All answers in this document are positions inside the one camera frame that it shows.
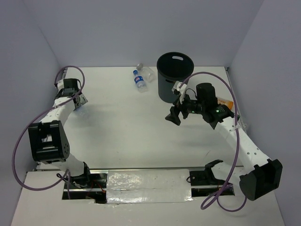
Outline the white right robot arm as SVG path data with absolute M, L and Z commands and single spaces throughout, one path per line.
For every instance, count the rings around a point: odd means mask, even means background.
M 271 160 L 263 153 L 238 125 L 237 116 L 226 105 L 218 103 L 212 84 L 198 84 L 195 100 L 190 99 L 186 90 L 186 84 L 179 81 L 174 84 L 172 92 L 177 98 L 165 119 L 180 125 L 179 114 L 184 119 L 189 114 L 202 115 L 203 120 L 222 135 L 241 161 L 243 171 L 233 173 L 230 182 L 238 184 L 247 199 L 254 201 L 277 189 L 283 165 L 279 160 Z

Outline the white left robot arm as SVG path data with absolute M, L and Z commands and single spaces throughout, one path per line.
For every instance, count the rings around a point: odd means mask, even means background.
M 63 127 L 69 115 L 87 103 L 79 85 L 78 79 L 60 80 L 53 108 L 39 122 L 30 124 L 28 134 L 34 161 L 69 170 L 71 183 L 84 188 L 92 183 L 92 175 L 87 164 L 71 154 Z

